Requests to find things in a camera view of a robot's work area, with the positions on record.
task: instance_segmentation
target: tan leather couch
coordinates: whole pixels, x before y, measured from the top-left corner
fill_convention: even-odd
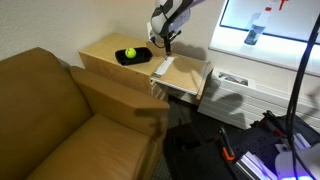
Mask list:
[[[35,48],[0,61],[0,179],[151,179],[169,105]]]

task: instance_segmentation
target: tennis ball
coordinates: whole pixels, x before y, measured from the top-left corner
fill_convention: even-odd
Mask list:
[[[136,50],[135,50],[134,48],[128,48],[128,49],[126,49],[126,56],[127,56],[127,58],[132,59],[132,58],[136,57],[136,55],[137,55],[137,52],[136,52]]]

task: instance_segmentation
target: white wall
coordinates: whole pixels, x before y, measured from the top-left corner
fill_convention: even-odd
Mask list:
[[[290,92],[295,72],[208,50],[223,2],[207,0],[194,7],[174,51]],[[113,31],[147,39],[154,5],[154,0],[2,0],[0,59],[39,46],[83,66],[78,51]],[[318,77],[305,76],[303,94],[320,99],[319,89]]]

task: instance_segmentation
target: couch cushion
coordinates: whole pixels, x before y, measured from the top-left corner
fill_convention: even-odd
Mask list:
[[[50,52],[36,48],[0,61],[0,179],[25,178],[91,116]]]
[[[28,179],[136,179],[149,137],[96,114]]]

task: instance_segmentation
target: wooden cabinet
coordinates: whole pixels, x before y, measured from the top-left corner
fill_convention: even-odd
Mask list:
[[[167,72],[160,78],[152,74],[164,61],[164,53],[153,52],[147,63],[122,66],[117,62],[115,52],[129,47],[147,47],[147,42],[131,36],[113,33],[79,52],[87,70],[98,73],[125,86],[165,100],[170,88],[192,95],[201,95],[209,63],[178,54]]]

